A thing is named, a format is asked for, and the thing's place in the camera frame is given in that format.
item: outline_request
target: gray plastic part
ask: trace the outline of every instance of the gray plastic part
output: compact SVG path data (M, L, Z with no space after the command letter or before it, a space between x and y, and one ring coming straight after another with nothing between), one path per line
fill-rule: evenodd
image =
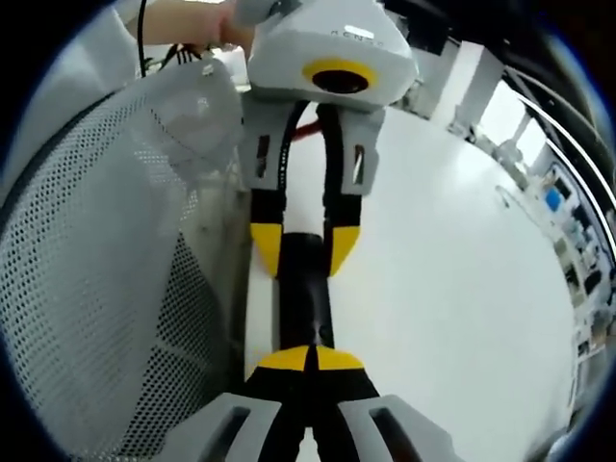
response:
M278 189L278 165L282 138L295 101L264 101L253 96L252 91L242 95L244 106L244 138L238 147L244 184L251 189ZM269 136L266 169L257 175L259 138Z
M388 410L412 443L422 462L462 462L455 455L449 434L396 396L339 404L361 462L393 462L374 416Z
M256 26L262 23L272 12L279 0L237 0L235 21L242 26Z
M373 113L360 113L350 109L339 108L340 125L345 147L345 169L343 173L343 194L368 195L372 190L378 152L376 140L385 120L385 110ZM363 174L361 182L355 182L355 146L363 146Z
M244 106L244 139L239 146L240 164L244 183L251 189L276 190L279 186L278 167L280 148L291 113L296 101L264 100L255 97L252 91L242 96ZM343 194L367 195L372 190L378 153L376 141L385 119L385 110L364 113L338 107L345 147L343 172ZM269 136L266 167L262 175L257 174L259 161L259 139ZM355 146L361 145L363 152L363 175L361 182L355 182Z
M201 462L216 447L238 413L248 416L224 457L225 462L257 462L281 404L225 393L174 427L152 462Z

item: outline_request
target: white surface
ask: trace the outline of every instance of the white surface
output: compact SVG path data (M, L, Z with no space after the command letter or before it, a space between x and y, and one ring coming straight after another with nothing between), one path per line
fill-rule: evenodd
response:
M506 173L437 126L390 109L378 149L360 240L330 281L336 346L466 462L520 462L569 419L573 307L550 240L504 206L497 185L519 194ZM320 138L294 144L288 231L321 230L323 172ZM272 350L271 295L254 258L247 373ZM304 446L298 460L319 460Z

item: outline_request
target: black cylindrical object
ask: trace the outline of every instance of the black cylindrical object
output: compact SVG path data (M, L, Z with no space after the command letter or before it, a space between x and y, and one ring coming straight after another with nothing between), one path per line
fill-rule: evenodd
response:
M280 349L334 347L329 265L321 236L283 234L277 278Z

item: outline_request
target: black cable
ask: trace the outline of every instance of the black cable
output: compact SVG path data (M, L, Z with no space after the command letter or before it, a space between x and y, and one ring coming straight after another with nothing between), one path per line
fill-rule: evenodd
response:
M191 56L191 62L193 61L193 58L198 59L198 60L203 59L203 57L199 53L197 53L191 45L187 45L186 50Z
M161 69L163 67L165 67L173 59L173 57L176 55L177 47L178 47L178 45L171 45L169 47L169 49L167 51L167 54L165 55L165 58L161 62Z
M139 69L141 77L145 77L145 53L143 52L143 18L145 17L145 5L147 0L141 0L139 16L137 18L137 47L139 50Z

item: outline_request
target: white mesh fabric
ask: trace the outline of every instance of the white mesh fabric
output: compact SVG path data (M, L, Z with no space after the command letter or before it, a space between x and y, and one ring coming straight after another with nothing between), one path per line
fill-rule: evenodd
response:
M220 305L184 238L199 185L227 174L239 135L230 79L208 65L207 77L202 63L175 67L100 104L5 204L4 346L75 459L152 456L224 383Z

